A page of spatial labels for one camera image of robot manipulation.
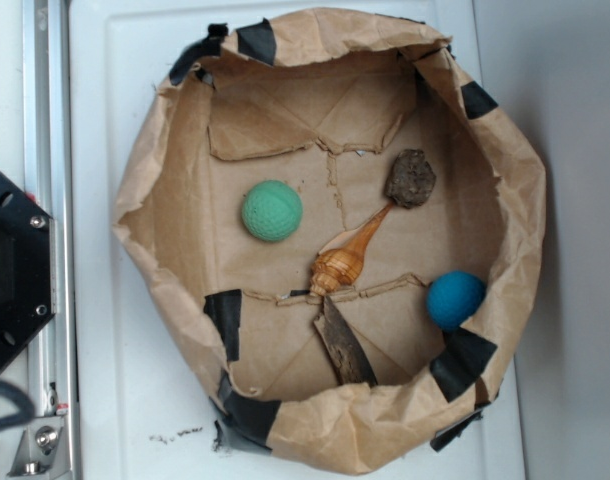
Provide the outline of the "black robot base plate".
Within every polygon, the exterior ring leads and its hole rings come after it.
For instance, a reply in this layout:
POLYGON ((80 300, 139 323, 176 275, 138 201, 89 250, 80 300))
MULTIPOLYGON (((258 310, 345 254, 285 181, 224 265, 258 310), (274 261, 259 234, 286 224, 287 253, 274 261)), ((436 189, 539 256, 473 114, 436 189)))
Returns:
POLYGON ((0 374, 54 316, 50 227, 0 171, 0 374))

